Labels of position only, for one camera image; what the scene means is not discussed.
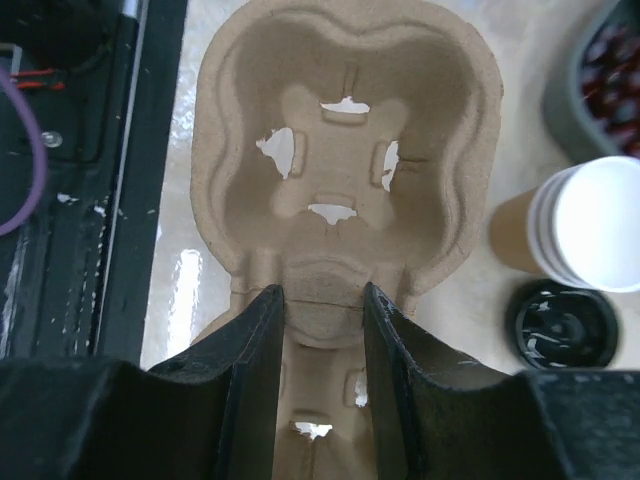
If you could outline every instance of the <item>screw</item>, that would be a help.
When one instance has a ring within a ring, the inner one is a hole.
[[[62,135],[58,132],[42,132],[42,141],[47,148],[58,148],[62,145]]]

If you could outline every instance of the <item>green container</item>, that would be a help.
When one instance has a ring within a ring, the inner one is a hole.
[[[616,0],[607,3],[560,60],[542,98],[547,129],[575,163],[623,154],[596,124],[582,99],[580,72],[587,48],[608,23],[624,23],[640,31],[640,2]]]

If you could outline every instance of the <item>black plastic part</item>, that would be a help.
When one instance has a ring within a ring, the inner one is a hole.
[[[139,25],[119,14],[121,0],[99,3],[105,56],[71,72],[65,90],[28,97],[41,128],[59,132],[63,144],[48,151],[38,210],[0,237],[0,358],[109,354],[139,362],[187,0],[149,2],[125,155]],[[34,66],[28,57],[23,63]],[[3,222],[24,201],[32,168],[3,95],[0,127]]]
[[[506,327],[515,352],[536,368],[606,367],[618,345],[617,316],[601,293],[551,280],[515,292]]]
[[[371,284],[364,331],[379,480],[640,478],[637,372],[530,370],[498,381]]]
[[[104,19],[95,0],[2,0],[0,42],[15,43],[39,68],[78,67],[104,41]]]
[[[282,288],[149,372],[104,357],[0,362],[0,472],[22,479],[270,480]]]

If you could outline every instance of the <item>black metal frame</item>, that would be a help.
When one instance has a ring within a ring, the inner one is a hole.
[[[505,377],[371,284],[364,331],[379,480],[640,478],[637,372]]]
[[[98,58],[70,72],[65,90],[29,95],[41,128],[61,133],[63,144],[49,149],[38,210],[0,237],[0,358],[139,362],[187,0],[150,1],[142,39],[122,0],[94,3],[108,38]],[[4,221],[29,188],[31,153],[2,95],[0,125]]]
[[[143,372],[107,359],[0,362],[2,478],[271,478],[281,287]]]

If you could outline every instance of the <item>red item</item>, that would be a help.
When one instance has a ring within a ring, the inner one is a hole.
[[[640,142],[635,141],[625,148],[625,153],[629,156],[640,158]]]
[[[640,96],[640,69],[633,70],[627,75],[626,90],[630,95]]]
[[[638,54],[638,48],[640,48],[640,39],[637,37],[623,40],[612,48],[615,61],[627,63],[634,60]]]
[[[609,87],[623,86],[627,80],[631,65],[623,63],[609,70],[604,77],[605,84]]]
[[[615,67],[620,63],[628,62],[631,60],[632,55],[629,55],[627,49],[627,42],[629,40],[629,30],[626,27],[616,27],[616,31],[608,41],[607,53],[602,57],[602,62],[610,67]]]
[[[596,118],[611,117],[622,101],[622,95],[615,89],[600,90],[587,99],[587,106]]]
[[[582,95],[585,99],[595,95],[602,88],[601,68],[585,66],[580,74]]]
[[[11,75],[11,79],[20,90],[62,90],[66,87],[64,83],[65,77],[64,72],[53,68],[19,72]]]
[[[636,122],[626,123],[624,125],[612,125],[607,130],[609,137],[613,143],[623,150],[626,150],[631,144],[638,140],[638,124]]]

